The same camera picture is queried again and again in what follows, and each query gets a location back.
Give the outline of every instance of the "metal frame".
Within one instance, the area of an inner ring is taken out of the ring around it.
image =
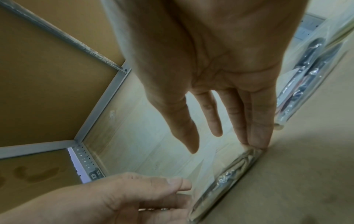
[[[119,87],[122,85],[125,78],[130,73],[131,68],[126,62],[123,64],[123,67],[120,67],[105,56],[99,54],[97,51],[94,51],[79,40],[73,38],[69,34],[63,32],[59,28],[43,20],[39,16],[35,15],[31,11],[20,6],[19,4],[13,2],[12,0],[0,0],[0,6],[9,9],[11,12],[21,16],[26,20],[29,20],[33,24],[43,28],[44,30],[52,33],[58,38],[68,42],[69,44],[72,44],[78,49],[88,53],[96,59],[118,70],[118,73],[113,78],[112,82],[110,83],[106,91],[103,93],[102,97],[99,99],[99,101],[93,108],[92,112],[90,113],[90,115],[88,116],[88,118],[86,119],[74,139],[67,141],[0,147],[0,159],[68,148],[69,153],[72,156],[75,168],[78,171],[78,174],[81,176],[82,180],[84,178],[86,179],[83,180],[83,182],[103,178],[104,173],[102,173],[102,170],[94,161],[92,155],[84,145],[83,140],[92,128],[92,126],[95,124],[101,113],[104,111],[112,97],[115,95]],[[304,21],[305,20],[306,22],[301,24],[297,33],[295,34],[296,38],[305,38],[308,35],[308,32],[312,32],[318,25],[322,23],[322,19],[311,15],[305,15]]]

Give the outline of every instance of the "fingernail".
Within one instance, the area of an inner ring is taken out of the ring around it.
[[[180,184],[181,178],[169,178],[169,179],[167,179],[167,183],[169,183],[169,185]]]

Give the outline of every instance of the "person's left hand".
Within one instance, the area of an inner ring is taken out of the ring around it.
[[[177,191],[191,188],[182,178],[126,173],[50,192],[0,219],[4,224],[185,224],[191,197]]]

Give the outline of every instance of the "hand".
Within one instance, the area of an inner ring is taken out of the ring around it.
[[[190,196],[177,191],[191,187],[182,178],[126,173],[50,192],[0,215],[0,220],[4,224],[185,224]]]
[[[243,144],[266,148],[283,54],[307,0],[102,0],[151,104],[189,151],[199,135],[185,94],[222,135],[215,90]]]

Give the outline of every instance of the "person's right hand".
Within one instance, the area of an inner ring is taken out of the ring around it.
[[[307,0],[102,0],[146,96],[190,152],[199,135],[185,94],[222,135],[217,91],[243,144],[266,148],[283,54]]]

